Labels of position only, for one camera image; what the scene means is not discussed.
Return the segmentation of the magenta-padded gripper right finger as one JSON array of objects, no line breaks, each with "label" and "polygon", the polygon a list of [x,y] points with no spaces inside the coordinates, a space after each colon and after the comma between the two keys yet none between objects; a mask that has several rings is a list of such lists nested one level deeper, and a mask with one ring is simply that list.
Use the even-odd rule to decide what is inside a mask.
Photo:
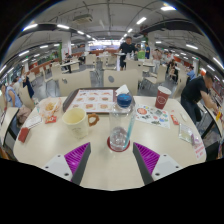
[{"label": "magenta-padded gripper right finger", "polygon": [[168,154],[158,154],[136,142],[133,143],[133,154],[145,185],[182,169]]}]

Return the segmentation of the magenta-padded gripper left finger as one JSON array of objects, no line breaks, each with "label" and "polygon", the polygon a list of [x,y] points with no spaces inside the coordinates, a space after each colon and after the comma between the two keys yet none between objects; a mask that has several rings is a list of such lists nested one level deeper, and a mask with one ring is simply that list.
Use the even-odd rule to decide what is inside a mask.
[{"label": "magenta-padded gripper left finger", "polygon": [[81,183],[91,153],[91,144],[85,143],[69,153],[55,155],[43,169],[76,185]]}]

